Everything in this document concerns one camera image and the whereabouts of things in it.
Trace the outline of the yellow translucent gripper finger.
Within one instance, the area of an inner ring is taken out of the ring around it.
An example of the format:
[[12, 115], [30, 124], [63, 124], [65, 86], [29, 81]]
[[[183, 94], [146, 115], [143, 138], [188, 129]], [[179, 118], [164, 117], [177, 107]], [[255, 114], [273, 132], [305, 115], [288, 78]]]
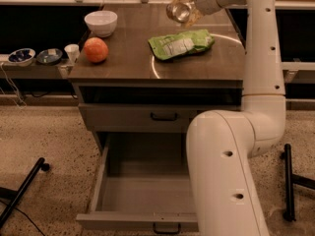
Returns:
[[196, 8], [188, 8], [184, 12], [184, 23], [183, 26], [185, 28], [189, 28], [193, 26], [198, 20], [200, 20], [204, 16], [203, 13], [201, 13]]

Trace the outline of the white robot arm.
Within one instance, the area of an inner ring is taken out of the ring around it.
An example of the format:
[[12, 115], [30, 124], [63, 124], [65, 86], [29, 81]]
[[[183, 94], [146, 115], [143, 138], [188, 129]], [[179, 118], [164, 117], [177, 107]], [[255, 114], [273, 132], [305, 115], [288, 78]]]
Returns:
[[284, 76], [276, 0], [193, 0], [204, 14], [247, 4], [241, 109], [212, 110], [190, 123], [186, 153], [201, 236], [270, 236], [248, 159], [284, 134]]

